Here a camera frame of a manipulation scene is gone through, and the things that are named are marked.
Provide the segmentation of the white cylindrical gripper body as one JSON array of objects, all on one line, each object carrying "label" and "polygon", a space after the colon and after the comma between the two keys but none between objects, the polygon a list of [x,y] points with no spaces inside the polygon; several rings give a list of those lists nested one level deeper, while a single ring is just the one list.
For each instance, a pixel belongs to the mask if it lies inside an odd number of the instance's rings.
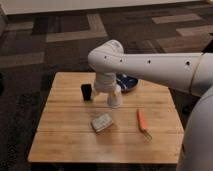
[{"label": "white cylindrical gripper body", "polygon": [[97,93],[114,93],[116,85],[116,75],[114,73],[97,73],[95,75],[94,90]]}]

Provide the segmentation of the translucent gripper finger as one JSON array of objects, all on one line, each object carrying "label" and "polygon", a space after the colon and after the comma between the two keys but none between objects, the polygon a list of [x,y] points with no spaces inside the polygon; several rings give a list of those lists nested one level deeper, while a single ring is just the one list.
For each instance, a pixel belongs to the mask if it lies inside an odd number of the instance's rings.
[{"label": "translucent gripper finger", "polygon": [[117,84],[115,90],[113,91],[113,98],[118,99],[121,94],[121,87]]},{"label": "translucent gripper finger", "polygon": [[91,92],[91,100],[94,100],[96,96],[98,96],[100,92],[96,91],[95,89]]}]

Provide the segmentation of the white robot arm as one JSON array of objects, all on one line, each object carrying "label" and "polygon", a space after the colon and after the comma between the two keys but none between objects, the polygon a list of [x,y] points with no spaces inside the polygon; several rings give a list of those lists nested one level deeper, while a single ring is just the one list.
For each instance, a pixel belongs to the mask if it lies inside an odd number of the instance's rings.
[{"label": "white robot arm", "polygon": [[110,40],[93,49],[88,63],[98,92],[112,91],[126,74],[197,96],[189,116],[176,171],[213,171],[213,40],[196,53],[126,54]]}]

